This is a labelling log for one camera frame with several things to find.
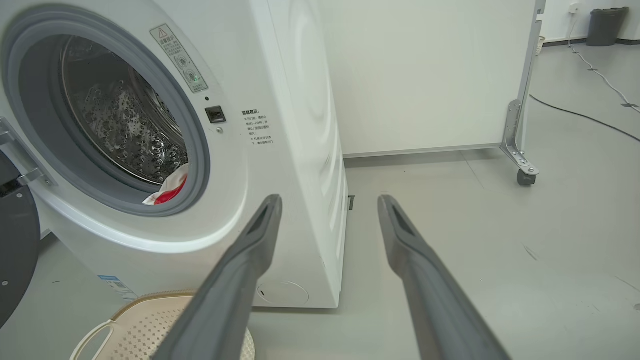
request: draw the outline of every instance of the warning sticker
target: warning sticker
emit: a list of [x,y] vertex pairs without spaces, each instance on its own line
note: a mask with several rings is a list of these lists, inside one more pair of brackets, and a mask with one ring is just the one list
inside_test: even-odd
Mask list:
[[169,56],[175,67],[189,85],[192,92],[207,90],[209,86],[200,75],[198,68],[191,61],[189,54],[182,47],[178,38],[173,34],[169,25],[164,24],[151,30],[151,35],[162,47],[164,53]]
[[244,115],[244,123],[252,145],[260,146],[273,143],[271,124],[266,115],[260,115],[258,110],[246,110],[242,112],[242,115]]
[[115,276],[98,275],[104,282],[114,289],[126,301],[133,301],[138,298],[125,284]]

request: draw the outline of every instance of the wall outlet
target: wall outlet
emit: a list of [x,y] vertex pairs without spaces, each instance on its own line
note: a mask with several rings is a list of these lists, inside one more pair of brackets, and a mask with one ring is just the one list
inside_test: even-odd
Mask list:
[[580,4],[579,3],[573,3],[573,4],[569,5],[569,13],[577,13],[578,10],[580,10]]

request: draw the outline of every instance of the front-loading washing machine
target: front-loading washing machine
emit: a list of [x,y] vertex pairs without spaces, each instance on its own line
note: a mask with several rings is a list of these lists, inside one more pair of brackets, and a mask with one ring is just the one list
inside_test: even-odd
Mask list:
[[2,150],[123,298],[199,287],[277,193],[254,306],[338,306],[348,187],[311,0],[23,0],[0,23]]

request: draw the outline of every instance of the white cable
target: white cable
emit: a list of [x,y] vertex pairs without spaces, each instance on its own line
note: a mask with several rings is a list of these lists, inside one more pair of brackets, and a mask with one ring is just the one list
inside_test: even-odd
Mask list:
[[569,32],[569,39],[568,39],[569,48],[573,51],[574,54],[577,54],[578,56],[580,56],[580,59],[582,59],[582,61],[584,61],[585,64],[589,65],[589,68],[590,68],[591,71],[593,71],[596,74],[598,74],[607,83],[607,85],[609,85],[609,87],[613,89],[613,91],[618,93],[618,95],[622,98],[622,100],[625,102],[625,104],[629,105],[630,108],[632,108],[636,112],[640,113],[640,110],[638,108],[636,108],[635,106],[631,105],[631,102],[629,102],[629,100],[627,100],[627,97],[625,96],[625,94],[623,94],[620,90],[614,88],[613,85],[611,85],[609,80],[604,75],[602,75],[599,71],[594,69],[593,65],[590,64],[587,60],[585,60],[584,57],[573,48],[573,45],[571,45],[571,35],[573,34],[573,29],[575,28],[575,25],[577,23],[578,23],[578,18],[576,18],[575,21],[573,22],[573,26],[571,27],[571,31]]

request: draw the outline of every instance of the trash can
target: trash can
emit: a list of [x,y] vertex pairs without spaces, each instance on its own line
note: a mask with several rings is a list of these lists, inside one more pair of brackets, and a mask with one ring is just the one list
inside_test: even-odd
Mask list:
[[612,46],[618,39],[629,8],[596,9],[591,12],[587,46]]

